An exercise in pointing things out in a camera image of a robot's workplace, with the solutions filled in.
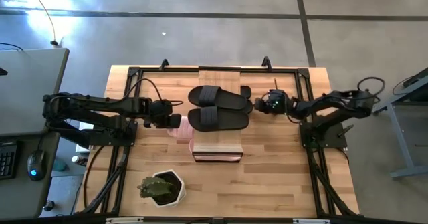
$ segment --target butcher block tabletop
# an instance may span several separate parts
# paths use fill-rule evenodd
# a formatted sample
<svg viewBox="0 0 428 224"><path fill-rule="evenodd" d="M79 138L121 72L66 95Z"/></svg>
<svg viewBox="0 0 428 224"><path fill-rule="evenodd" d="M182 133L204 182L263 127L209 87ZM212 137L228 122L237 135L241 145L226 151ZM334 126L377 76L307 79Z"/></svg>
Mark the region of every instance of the butcher block tabletop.
<svg viewBox="0 0 428 224"><path fill-rule="evenodd" d="M112 66L105 97L123 97L129 67ZM314 97L329 93L331 89L326 68L308 69ZM146 72L144 78L151 79L157 85L162 98L182 100L184 104L174 106L173 112L187 116L189 110L196 108L187 100L187 94L199 85L199 74ZM278 88L288 96L297 96L292 74L240 73L240 84L252 89L252 102L275 88L274 79ZM140 97L158 99L153 86L147 81L142 82ZM170 137L165 129L144 128L144 120L138 119L136 141L128 159L120 216L316 217L308 159L300 144L298 125L291 123L284 115L267 115L257 110L249 117L249 126L240 130L243 150L240 163L196 163L188 144ZM90 161L95 150L91 151ZM345 156L335 149L324 151L332 186L349 208L358 213ZM86 187L88 202L106 182L111 153L112 147L106 146L94 160ZM176 207L162 208L156 207L150 199L140 198L140 190L136 187L142 179L169 169L184 180L186 197ZM114 203L116 185L117 181L112 188L108 210ZM325 191L319 185L322 205L327 210ZM83 191L80 191L76 211L83 208Z"/></svg>

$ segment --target black slide sandal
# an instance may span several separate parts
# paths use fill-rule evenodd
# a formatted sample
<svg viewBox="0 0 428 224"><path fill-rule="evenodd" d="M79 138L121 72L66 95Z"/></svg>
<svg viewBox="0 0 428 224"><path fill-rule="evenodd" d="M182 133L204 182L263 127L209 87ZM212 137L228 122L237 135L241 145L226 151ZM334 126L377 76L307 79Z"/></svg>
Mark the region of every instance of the black slide sandal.
<svg viewBox="0 0 428 224"><path fill-rule="evenodd" d="M216 106L190 110L187 118L189 124L200 132L242 130L249 124L247 113L220 109Z"/></svg>
<svg viewBox="0 0 428 224"><path fill-rule="evenodd" d="M242 111L247 114L251 113L253 111L253 102L251 100L247 100L247 106Z"/></svg>
<svg viewBox="0 0 428 224"><path fill-rule="evenodd" d="M246 97L247 100L251 98L251 88L249 86L241 86L241 95Z"/></svg>
<svg viewBox="0 0 428 224"><path fill-rule="evenodd" d="M199 106L217 106L230 110L242 110L247 106L247 99L239 94L222 90L219 86L197 86L188 96L189 102Z"/></svg>

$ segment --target computer mouse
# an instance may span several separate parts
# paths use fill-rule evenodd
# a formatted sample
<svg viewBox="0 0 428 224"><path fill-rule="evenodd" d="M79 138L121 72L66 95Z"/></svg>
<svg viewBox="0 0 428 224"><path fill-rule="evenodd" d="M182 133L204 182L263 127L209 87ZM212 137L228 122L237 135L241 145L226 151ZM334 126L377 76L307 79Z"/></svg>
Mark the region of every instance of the computer mouse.
<svg viewBox="0 0 428 224"><path fill-rule="evenodd" d="M28 156L27 171L32 181L40 181L46 175L46 152L36 150Z"/></svg>

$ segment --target concrete floor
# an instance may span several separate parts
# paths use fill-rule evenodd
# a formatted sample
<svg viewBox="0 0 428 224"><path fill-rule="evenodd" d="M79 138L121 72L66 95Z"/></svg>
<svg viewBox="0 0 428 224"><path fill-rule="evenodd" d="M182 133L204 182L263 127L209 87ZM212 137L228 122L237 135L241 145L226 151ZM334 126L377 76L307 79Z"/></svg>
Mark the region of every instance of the concrete floor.
<svg viewBox="0 0 428 224"><path fill-rule="evenodd" d="M293 15L299 14L297 0L42 1L48 9L112 13L109 17L52 17L57 40L70 49L62 84L67 92L101 96L112 64L160 64L163 58L170 64L257 66L268 55L274 66L309 65L299 19L113 17L114 12ZM303 2L310 15L428 16L428 0ZM40 6L37 0L0 0L0 10L22 8ZM24 49L51 47L51 27L43 11L27 14L0 15L0 41ZM353 89L361 78L378 76L387 82L380 95L386 99L398 81L428 65L426 21L309 20L308 31L315 64L328 68L335 90ZM373 91L377 87L368 86ZM428 223L428 176L397 181L389 177L390 171L404 167L404 161L387 116L348 122L355 124L346 137L360 212L367 217ZM60 151L69 153L73 149L69 146L60 144ZM53 182L49 197L71 207L80 179L55 178L59 179ZM71 186L67 195L54 194L64 185ZM58 213L70 210L51 212Z"/></svg>

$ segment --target black keyboard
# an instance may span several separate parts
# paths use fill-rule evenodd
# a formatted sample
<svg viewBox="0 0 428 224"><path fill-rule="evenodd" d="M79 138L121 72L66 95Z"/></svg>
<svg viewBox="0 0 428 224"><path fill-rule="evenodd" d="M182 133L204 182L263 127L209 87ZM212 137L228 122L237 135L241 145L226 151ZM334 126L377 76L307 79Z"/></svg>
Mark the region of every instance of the black keyboard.
<svg viewBox="0 0 428 224"><path fill-rule="evenodd" d="M0 180L15 177L17 143L0 142Z"/></svg>

